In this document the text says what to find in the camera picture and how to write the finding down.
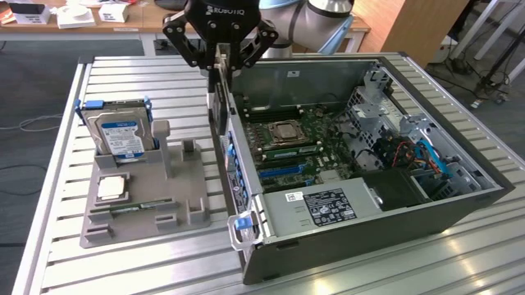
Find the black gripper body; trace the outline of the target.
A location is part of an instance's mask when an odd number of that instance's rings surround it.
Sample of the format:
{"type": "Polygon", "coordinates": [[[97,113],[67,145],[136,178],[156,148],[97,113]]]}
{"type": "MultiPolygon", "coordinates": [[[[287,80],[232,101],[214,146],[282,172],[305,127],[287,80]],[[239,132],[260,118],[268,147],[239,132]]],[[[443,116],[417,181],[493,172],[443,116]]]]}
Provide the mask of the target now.
{"type": "Polygon", "coordinates": [[[184,16],[210,46],[242,42],[254,33],[260,39],[258,1],[187,1],[184,16]]]}

